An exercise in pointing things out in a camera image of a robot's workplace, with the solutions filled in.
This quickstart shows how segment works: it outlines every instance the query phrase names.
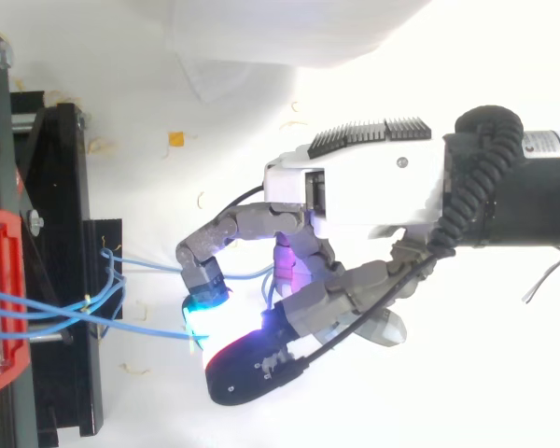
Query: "blue wire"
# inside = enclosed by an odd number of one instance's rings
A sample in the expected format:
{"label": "blue wire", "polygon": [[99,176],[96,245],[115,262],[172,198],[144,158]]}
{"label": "blue wire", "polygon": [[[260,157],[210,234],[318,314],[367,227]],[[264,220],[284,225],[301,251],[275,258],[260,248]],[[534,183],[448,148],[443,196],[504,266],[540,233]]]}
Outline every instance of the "blue wire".
{"label": "blue wire", "polygon": [[[112,255],[112,251],[110,249],[106,249],[105,251],[109,252],[109,254]],[[85,306],[92,305],[92,304],[96,303],[112,287],[112,283],[114,283],[114,277],[115,276],[118,279],[122,278],[122,276],[119,273],[114,271],[114,260],[113,259],[110,259],[110,262],[108,263],[108,266],[105,268],[105,270],[108,273],[108,280],[105,283],[105,286],[102,288],[102,290],[96,296],[92,297],[89,301],[79,301],[77,303],[73,303],[72,305],[67,305],[67,306],[64,307],[64,310],[76,311],[76,310],[80,310],[81,308],[83,308]],[[8,315],[6,315],[5,313],[3,313],[3,311],[5,311],[5,310],[0,309],[0,315],[1,316],[14,317],[16,319],[27,319],[27,320],[51,319],[53,317],[58,317],[59,316],[59,315],[56,315],[54,313],[22,313],[22,312],[17,312],[17,311],[6,312],[8,314]]]}
{"label": "blue wire", "polygon": [[[108,292],[98,301],[96,302],[93,306],[90,306],[88,308],[88,313],[91,314],[94,311],[96,311],[97,309],[99,309],[110,297],[112,297],[112,294],[114,294],[116,291],[118,291],[119,289],[121,289],[122,287],[124,287],[124,284],[126,283],[126,279],[122,279],[117,285],[113,286],[112,288],[110,288],[110,290],[108,290]],[[0,308],[0,315],[4,316],[4,317],[15,317],[15,318],[19,318],[17,315],[19,313],[15,312],[15,311],[6,311]],[[0,331],[0,339],[20,339],[17,337],[17,335],[25,335],[24,339],[31,339],[31,338],[35,338],[38,336],[46,336],[47,334],[52,334],[52,333],[56,333],[58,331],[60,331],[61,329],[65,329],[67,327],[70,327],[73,324],[76,324],[76,322],[78,322],[79,319],[77,318],[70,318],[70,319],[66,319],[64,320],[64,322],[61,322],[59,324],[55,324],[52,325],[50,327],[47,327],[45,329],[39,329],[37,331],[28,331],[25,333],[12,333],[12,332],[1,332]]]}
{"label": "blue wire", "polygon": [[[0,300],[11,301],[13,303],[18,303],[20,305],[37,308],[38,310],[55,313],[57,315],[64,315],[66,317],[72,317],[74,319],[80,319],[80,320],[85,320],[87,322],[92,322],[93,324],[110,326],[114,329],[133,331],[136,333],[142,333],[149,336],[159,336],[162,338],[181,339],[181,340],[191,340],[191,339],[200,340],[200,339],[207,338],[207,336],[205,335],[191,335],[191,334],[180,333],[176,331],[164,331],[161,329],[146,329],[143,327],[137,327],[136,325],[124,324],[122,322],[112,321],[110,319],[104,319],[102,317],[98,317],[95,315],[86,315],[84,313],[64,310],[56,306],[40,303],[39,301],[32,301],[30,299],[11,296],[10,294],[5,294],[3,292],[0,292]],[[27,339],[27,338],[29,338],[29,333],[0,333],[0,339]]]}
{"label": "blue wire", "polygon": [[[126,297],[127,297],[127,288],[126,288],[126,286],[123,286],[122,287],[122,296],[120,297],[119,304],[117,305],[116,309],[114,310],[114,313],[112,313],[112,317],[111,317],[110,320],[116,319],[116,316],[119,313],[120,308],[122,308],[122,304],[124,303],[124,300],[126,299]],[[106,334],[108,333],[109,330],[110,330],[110,326],[107,326],[104,329],[104,331],[102,331],[102,334],[101,334],[100,338],[103,339],[106,336]]]}
{"label": "blue wire", "polygon": [[270,279],[270,276],[273,274],[273,271],[269,271],[268,273],[265,274],[265,277],[263,277],[263,281],[261,282],[261,297],[263,297],[263,299],[266,301],[268,301],[268,293],[265,290],[265,286],[268,283],[268,280]]}
{"label": "blue wire", "polygon": [[[139,261],[137,259],[123,259],[121,257],[115,257],[112,256],[110,257],[109,255],[107,255],[105,252],[106,250],[109,249],[102,249],[100,251],[100,254],[102,255],[102,257],[106,258],[106,259],[112,259],[114,261],[119,261],[121,263],[129,263],[129,264],[136,264],[137,266],[143,266],[145,268],[150,268],[150,269],[157,269],[160,271],[166,271],[168,273],[182,273],[182,269],[180,268],[172,268],[170,266],[162,266],[161,264],[154,264],[154,263],[148,263],[145,261]],[[238,273],[230,273],[228,275],[224,275],[226,278],[228,278],[229,280],[252,280],[254,278],[258,278],[261,277],[262,275],[265,275],[271,268],[273,268],[273,265],[271,264],[270,266],[267,266],[265,268],[263,268],[260,271],[257,271],[256,273],[247,273],[247,274],[238,274]]]}
{"label": "blue wire", "polygon": [[[105,300],[112,297],[112,294],[107,294],[112,287],[112,283],[114,278],[116,277],[118,280],[126,279],[117,273],[114,270],[110,270],[110,268],[105,268],[107,271],[110,271],[108,276],[108,281],[102,290],[94,297],[92,297],[89,301],[78,301],[77,303],[73,303],[72,305],[67,305],[62,308],[63,310],[69,311],[76,311],[80,310],[81,308],[89,307],[97,302],[100,303],[100,306],[105,303]],[[30,312],[19,312],[19,311],[7,311],[0,308],[0,316],[2,317],[12,317],[15,319],[25,319],[25,320],[38,320],[38,319],[51,319],[53,317],[59,317],[60,315],[54,313],[30,313]]]}
{"label": "blue wire", "polygon": [[261,277],[266,273],[273,272],[273,264],[270,266],[266,266],[261,271],[257,271],[256,273],[246,273],[246,274],[235,274],[235,273],[228,273],[225,274],[224,277],[228,278],[229,280],[253,280],[254,278]]}

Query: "white table surface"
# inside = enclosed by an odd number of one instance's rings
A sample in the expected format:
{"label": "white table surface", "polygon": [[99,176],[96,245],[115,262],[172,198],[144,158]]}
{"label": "white table surface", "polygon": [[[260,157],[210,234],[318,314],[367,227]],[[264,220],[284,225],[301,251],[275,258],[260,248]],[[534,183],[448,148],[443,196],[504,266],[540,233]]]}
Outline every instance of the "white table surface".
{"label": "white table surface", "polygon": [[[0,0],[13,89],[17,79],[79,98],[88,142],[112,143],[88,156],[91,216],[123,219],[127,257],[175,263],[180,239],[328,123],[421,116],[439,136],[466,110],[499,104],[526,129],[560,129],[558,0],[436,0],[369,56],[325,71],[262,66],[209,104],[166,49],[165,23],[161,1]],[[279,129],[290,120],[308,124]],[[191,138],[164,158],[169,131]],[[382,206],[382,192],[371,200]],[[335,244],[347,267],[387,255],[386,242]],[[250,272],[271,248],[240,243],[221,263]],[[397,304],[406,344],[349,340],[240,407],[211,402],[185,343],[113,330],[101,345],[104,427],[83,440],[62,430],[61,446],[560,447],[560,269],[530,306],[520,302],[558,258],[547,248],[462,249]],[[125,320],[178,329],[180,277],[128,277]]]}

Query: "red plastic container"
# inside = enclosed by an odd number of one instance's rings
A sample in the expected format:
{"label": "red plastic container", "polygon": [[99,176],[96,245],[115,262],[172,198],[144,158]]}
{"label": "red plastic container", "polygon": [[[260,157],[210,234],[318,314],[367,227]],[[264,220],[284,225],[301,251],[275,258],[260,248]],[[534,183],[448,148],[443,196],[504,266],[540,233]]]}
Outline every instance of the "red plastic container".
{"label": "red plastic container", "polygon": [[[0,210],[0,291],[24,297],[21,218]],[[25,312],[26,307],[0,301],[0,308]],[[0,331],[27,331],[27,321],[0,317]],[[0,389],[8,385],[29,365],[29,343],[26,340],[0,341]]]}

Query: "gray wire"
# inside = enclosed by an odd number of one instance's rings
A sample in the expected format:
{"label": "gray wire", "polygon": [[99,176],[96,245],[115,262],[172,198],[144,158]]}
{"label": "gray wire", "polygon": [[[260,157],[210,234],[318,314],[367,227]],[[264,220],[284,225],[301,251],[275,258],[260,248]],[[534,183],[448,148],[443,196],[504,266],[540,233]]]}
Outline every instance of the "gray wire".
{"label": "gray wire", "polygon": [[545,272],[545,274],[540,278],[540,280],[531,288],[528,297],[526,297],[526,299],[524,300],[526,305],[528,305],[533,300],[533,298],[541,288],[541,285],[543,285],[543,283],[548,279],[548,277],[552,275],[552,273],[559,267],[560,267],[560,260],[558,260],[556,263],[550,266],[550,268]]}

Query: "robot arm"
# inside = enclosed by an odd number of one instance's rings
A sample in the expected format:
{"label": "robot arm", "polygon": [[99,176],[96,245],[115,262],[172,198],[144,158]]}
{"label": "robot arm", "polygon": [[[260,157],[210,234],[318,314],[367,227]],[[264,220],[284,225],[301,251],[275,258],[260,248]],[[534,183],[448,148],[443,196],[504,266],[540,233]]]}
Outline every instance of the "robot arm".
{"label": "robot arm", "polygon": [[[560,245],[560,133],[523,134],[512,112],[485,106],[461,117],[446,144],[430,137],[418,119],[322,133],[268,163],[265,203],[226,210],[178,245],[191,299],[216,307],[229,299],[216,252],[235,238],[276,238],[274,280],[287,297],[263,313],[260,329],[209,360],[215,402],[264,395],[352,332],[400,342],[386,334],[388,324],[401,326],[386,307],[410,297],[458,244]],[[548,178],[539,179],[544,170]],[[536,179],[556,196],[524,196]],[[544,211],[555,225],[544,225]],[[392,260],[351,270],[327,239],[344,231],[375,238],[397,228],[406,232]],[[347,327],[309,357],[294,359],[287,350],[291,341],[340,325]]]}

